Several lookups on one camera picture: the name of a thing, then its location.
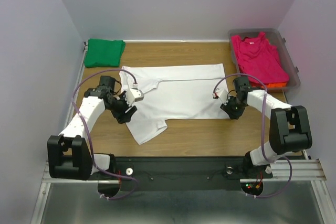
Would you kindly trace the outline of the white t shirt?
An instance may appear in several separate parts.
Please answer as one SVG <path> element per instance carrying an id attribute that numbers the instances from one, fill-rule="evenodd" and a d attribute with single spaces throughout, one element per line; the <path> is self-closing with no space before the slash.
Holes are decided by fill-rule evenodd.
<path id="1" fill-rule="evenodd" d="M 136 102 L 137 111 L 127 123 L 135 141 L 141 145 L 167 129 L 167 120 L 228 119 L 213 98 L 213 89 L 225 76 L 223 64 L 128 67 L 119 73 L 122 89 L 138 83 L 144 99 Z"/>

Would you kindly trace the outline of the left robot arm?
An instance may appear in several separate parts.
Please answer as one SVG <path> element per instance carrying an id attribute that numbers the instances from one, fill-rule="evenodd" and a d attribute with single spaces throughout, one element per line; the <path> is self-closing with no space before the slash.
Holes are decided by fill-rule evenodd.
<path id="1" fill-rule="evenodd" d="M 112 154 L 93 151 L 90 133 L 100 115 L 110 111 L 119 124 L 129 123 L 137 111 L 136 102 L 144 95 L 137 85 L 121 93 L 114 90 L 118 81 L 102 76 L 95 88 L 85 93 L 70 123 L 47 141 L 49 174 L 52 178 L 88 180 L 95 173 L 110 179 L 116 175 L 117 166 Z"/>

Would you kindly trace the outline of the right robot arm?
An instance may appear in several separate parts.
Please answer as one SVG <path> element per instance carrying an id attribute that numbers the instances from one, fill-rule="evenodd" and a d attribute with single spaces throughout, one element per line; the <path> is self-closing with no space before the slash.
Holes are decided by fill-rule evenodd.
<path id="1" fill-rule="evenodd" d="M 269 119 L 269 138 L 261 139 L 258 148 L 249 151 L 243 158 L 240 171 L 253 177 L 260 170 L 289 152 L 299 152 L 312 147 L 308 113 L 305 107 L 292 106 L 268 94 L 266 86 L 253 87 L 249 75 L 235 75 L 235 95 L 215 86 L 213 97 L 220 99 L 221 109 L 231 120 L 239 119 L 250 106 L 261 112 L 262 119 Z"/>

